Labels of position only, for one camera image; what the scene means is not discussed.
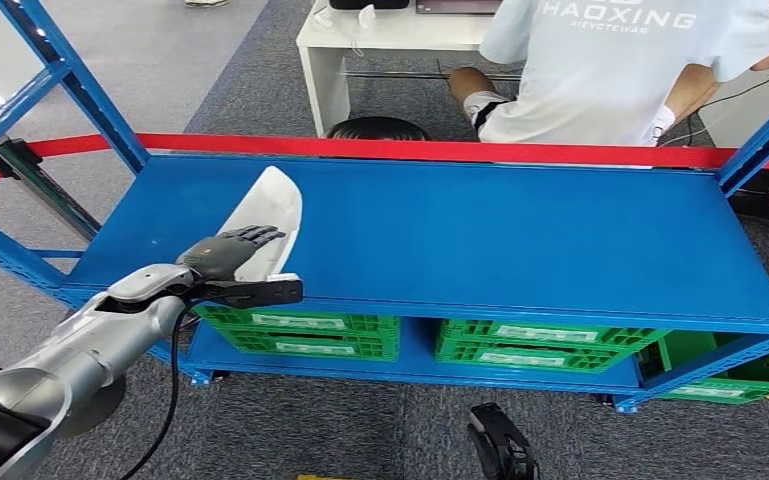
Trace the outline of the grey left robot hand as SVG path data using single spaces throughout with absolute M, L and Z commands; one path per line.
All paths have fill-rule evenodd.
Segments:
M 176 264 L 185 266 L 205 281 L 230 281 L 236 270 L 261 248 L 286 234 L 275 226 L 249 225 L 205 237 L 181 253 Z

